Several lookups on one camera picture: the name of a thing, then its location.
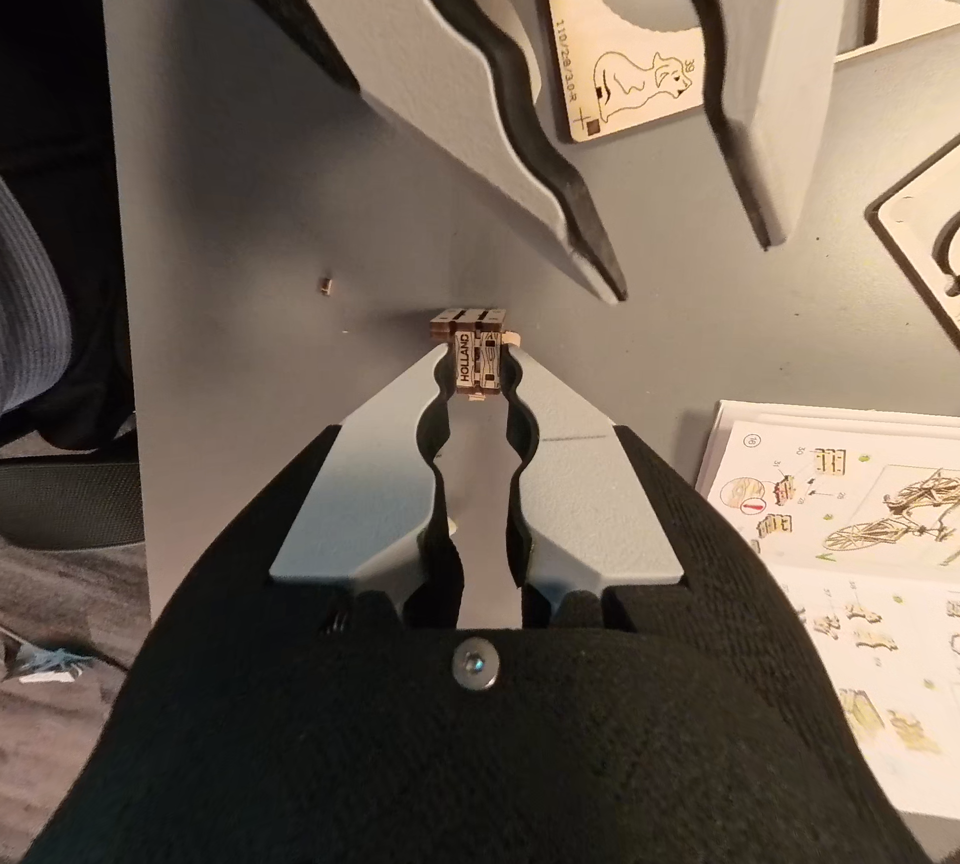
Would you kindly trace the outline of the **black mesh chair seat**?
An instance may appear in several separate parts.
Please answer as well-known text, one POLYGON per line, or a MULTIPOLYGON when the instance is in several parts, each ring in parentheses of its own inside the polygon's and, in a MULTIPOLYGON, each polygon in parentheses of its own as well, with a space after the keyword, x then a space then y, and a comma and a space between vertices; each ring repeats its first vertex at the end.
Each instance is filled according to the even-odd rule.
POLYGON ((94 455, 3 460, 1 537, 20 549, 51 552, 144 542, 138 460, 94 455))

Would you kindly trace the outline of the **wooden sheet with ghost drawing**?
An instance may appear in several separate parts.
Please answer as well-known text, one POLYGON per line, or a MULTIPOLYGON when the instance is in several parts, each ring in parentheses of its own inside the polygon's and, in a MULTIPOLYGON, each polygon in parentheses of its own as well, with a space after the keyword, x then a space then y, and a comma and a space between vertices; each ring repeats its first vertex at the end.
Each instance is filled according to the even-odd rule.
POLYGON ((545 0, 570 142, 697 109, 704 42, 690 0, 545 0))

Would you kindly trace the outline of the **grey ribbed clothing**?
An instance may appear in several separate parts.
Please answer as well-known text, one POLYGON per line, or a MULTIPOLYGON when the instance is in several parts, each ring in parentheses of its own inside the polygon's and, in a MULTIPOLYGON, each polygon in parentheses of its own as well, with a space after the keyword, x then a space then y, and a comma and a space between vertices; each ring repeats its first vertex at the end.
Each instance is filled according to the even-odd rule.
POLYGON ((1 181, 1 414, 60 383, 73 326, 54 262, 17 197, 1 181))

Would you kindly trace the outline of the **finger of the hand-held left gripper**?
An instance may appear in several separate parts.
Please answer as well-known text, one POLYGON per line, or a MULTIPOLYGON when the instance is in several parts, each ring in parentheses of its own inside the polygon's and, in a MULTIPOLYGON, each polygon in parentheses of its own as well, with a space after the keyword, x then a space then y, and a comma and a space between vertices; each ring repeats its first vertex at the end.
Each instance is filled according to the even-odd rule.
POLYGON ((539 74, 510 0, 305 0, 378 112, 506 198, 510 220, 598 299, 626 278, 582 174, 537 113, 539 74))
POLYGON ((844 0, 690 0, 707 121, 758 242, 796 228, 832 92, 844 0))

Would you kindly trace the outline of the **wooden parts sheet with cutouts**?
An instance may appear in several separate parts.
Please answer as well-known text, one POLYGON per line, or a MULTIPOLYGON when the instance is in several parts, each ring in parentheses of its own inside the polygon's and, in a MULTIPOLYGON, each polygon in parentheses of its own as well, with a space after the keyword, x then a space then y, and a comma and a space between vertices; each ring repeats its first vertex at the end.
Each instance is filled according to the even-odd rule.
POLYGON ((867 216, 933 317, 958 345, 958 138, 882 195, 867 216))

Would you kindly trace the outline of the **small wooden model crate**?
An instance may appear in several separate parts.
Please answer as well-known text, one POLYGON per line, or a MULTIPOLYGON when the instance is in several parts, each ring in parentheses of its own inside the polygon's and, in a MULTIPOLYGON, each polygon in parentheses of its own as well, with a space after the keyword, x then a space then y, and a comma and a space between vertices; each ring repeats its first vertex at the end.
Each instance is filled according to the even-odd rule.
POLYGON ((430 320, 430 337, 445 342, 454 360, 455 390, 479 401, 502 390, 502 351, 520 344, 506 328, 504 308, 448 308, 430 320))

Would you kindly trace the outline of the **open instruction booklet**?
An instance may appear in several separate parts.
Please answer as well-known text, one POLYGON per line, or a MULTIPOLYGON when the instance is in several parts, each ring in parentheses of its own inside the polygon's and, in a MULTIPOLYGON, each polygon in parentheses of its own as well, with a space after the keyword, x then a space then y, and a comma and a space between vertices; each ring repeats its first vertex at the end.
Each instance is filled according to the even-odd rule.
POLYGON ((897 810, 959 816, 957 416, 723 400, 697 490, 761 558, 897 810))

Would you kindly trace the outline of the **blue paper scrap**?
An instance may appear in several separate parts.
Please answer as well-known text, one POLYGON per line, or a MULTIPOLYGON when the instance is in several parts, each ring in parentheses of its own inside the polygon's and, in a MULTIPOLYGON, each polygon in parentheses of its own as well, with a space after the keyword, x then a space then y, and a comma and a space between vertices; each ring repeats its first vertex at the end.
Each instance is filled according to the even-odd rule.
POLYGON ((31 643, 18 645, 7 665, 6 679, 21 684, 69 684, 76 682, 97 658, 64 648, 47 649, 31 643))

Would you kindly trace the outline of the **person's dark clothing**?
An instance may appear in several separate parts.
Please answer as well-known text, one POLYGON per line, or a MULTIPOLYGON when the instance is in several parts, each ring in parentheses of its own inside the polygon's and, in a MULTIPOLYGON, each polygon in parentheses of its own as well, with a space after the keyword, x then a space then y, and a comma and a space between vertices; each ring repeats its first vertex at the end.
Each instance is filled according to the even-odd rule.
POLYGON ((103 0, 1 0, 1 181, 54 262, 73 355, 2 445, 109 445, 135 411, 103 0))

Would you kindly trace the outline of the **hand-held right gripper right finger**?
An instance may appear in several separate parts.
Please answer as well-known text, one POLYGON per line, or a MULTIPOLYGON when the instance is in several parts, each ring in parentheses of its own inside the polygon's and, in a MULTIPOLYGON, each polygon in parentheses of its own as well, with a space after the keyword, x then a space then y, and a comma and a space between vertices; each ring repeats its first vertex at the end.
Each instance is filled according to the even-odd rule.
POLYGON ((615 424, 521 347, 502 349, 510 478, 507 556, 524 628, 545 628, 564 600, 683 576, 615 424))

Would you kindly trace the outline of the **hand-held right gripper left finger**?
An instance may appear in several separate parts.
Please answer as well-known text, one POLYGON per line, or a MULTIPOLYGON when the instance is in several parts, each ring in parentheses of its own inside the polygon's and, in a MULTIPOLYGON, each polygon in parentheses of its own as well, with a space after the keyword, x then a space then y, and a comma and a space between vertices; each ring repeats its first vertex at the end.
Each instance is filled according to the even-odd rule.
POLYGON ((453 357, 441 344, 342 421, 273 581, 378 592, 410 626, 456 626, 464 571, 436 463, 450 440, 453 390, 453 357))

